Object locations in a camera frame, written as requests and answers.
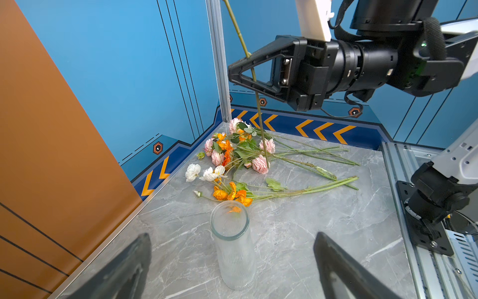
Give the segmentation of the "white ranunculus spray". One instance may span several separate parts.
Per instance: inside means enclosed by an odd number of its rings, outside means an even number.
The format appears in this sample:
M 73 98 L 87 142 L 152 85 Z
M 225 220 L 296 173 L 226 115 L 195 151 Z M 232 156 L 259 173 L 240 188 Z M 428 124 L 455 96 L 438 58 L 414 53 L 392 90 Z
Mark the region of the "white ranunculus spray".
M 199 164 L 190 164 L 185 172 L 185 181 L 190 183 L 199 178 L 202 181 L 212 182 L 216 179 L 225 178 L 225 167 L 220 165 L 202 171 Z

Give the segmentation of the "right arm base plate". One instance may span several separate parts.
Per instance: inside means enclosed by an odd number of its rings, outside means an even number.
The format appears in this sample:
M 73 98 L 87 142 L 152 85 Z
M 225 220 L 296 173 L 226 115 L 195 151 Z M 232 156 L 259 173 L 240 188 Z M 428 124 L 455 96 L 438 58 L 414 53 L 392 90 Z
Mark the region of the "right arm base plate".
M 417 189 L 406 181 L 397 181 L 396 187 L 412 243 L 437 254 L 453 256 L 454 250 L 442 223 L 431 224 L 428 220 L 423 221 L 410 207 L 412 196 L 418 194 Z

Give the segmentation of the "orange poppy spray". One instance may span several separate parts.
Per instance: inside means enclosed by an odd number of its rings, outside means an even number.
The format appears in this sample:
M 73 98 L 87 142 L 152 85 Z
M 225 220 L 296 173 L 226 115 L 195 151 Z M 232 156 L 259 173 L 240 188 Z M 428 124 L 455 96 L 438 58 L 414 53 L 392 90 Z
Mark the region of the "orange poppy spray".
M 259 186 L 259 191 L 251 191 L 245 183 L 236 183 L 231 181 L 228 185 L 222 183 L 218 179 L 213 181 L 214 190 L 211 196 L 206 196 L 203 192 L 194 191 L 194 194 L 197 198 L 205 198 L 209 201 L 216 203 L 222 203 L 224 201 L 235 201 L 240 204 L 243 204 L 246 207 L 251 206 L 255 202 L 269 200 L 269 199 L 281 199 L 281 198 L 293 198 L 297 196 L 322 193 L 325 191 L 330 191 L 338 187 L 348 187 L 354 190 L 358 188 L 352 186 L 351 184 L 357 181 L 359 178 L 357 176 L 352 176 L 345 179 L 340 179 L 338 181 L 332 181 L 331 183 L 324 184 L 322 186 L 308 187 L 299 190 L 289 190 L 282 184 L 280 184 L 275 179 L 267 179 L 266 186 Z

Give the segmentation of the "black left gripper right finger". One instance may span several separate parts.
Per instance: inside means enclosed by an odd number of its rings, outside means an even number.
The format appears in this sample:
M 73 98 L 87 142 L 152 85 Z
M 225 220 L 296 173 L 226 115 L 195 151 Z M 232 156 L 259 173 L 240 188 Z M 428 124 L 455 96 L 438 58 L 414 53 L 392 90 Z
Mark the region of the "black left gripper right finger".
M 399 297 L 327 234 L 317 233 L 313 251 L 322 290 L 327 299 L 397 299 Z

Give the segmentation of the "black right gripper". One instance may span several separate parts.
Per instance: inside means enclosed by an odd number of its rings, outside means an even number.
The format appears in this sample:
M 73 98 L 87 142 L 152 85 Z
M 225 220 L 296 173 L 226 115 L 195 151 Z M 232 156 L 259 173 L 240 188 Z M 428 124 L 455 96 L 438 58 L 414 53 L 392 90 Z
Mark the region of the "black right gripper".
M 287 103 L 294 110 L 306 112 L 322 108 L 333 81 L 333 69 L 340 46 L 338 41 L 316 41 L 298 36 L 276 36 L 275 41 L 250 57 L 228 66 L 231 83 Z M 267 82 L 245 75 L 271 62 Z

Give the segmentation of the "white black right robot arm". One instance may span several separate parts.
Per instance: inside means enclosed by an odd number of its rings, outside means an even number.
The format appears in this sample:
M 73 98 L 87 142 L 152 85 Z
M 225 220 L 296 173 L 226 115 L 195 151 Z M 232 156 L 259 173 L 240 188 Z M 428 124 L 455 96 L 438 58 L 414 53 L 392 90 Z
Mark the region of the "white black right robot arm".
M 435 1 L 359 1 L 352 29 L 341 24 L 350 1 L 337 13 L 330 1 L 296 3 L 301 35 L 272 43 L 229 66 L 229 80 L 288 103 L 297 111 L 321 109 L 344 92 L 361 106 L 388 84 L 416 97 L 458 85 L 469 63 L 473 32 L 452 39 L 432 17 Z

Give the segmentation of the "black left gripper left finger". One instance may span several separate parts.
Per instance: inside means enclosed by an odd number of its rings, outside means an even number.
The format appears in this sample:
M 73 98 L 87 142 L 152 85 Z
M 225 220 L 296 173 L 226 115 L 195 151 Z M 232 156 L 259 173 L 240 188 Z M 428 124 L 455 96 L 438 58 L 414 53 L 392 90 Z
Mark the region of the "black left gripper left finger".
M 140 234 L 69 297 L 71 299 L 140 299 L 151 263 L 151 239 Z

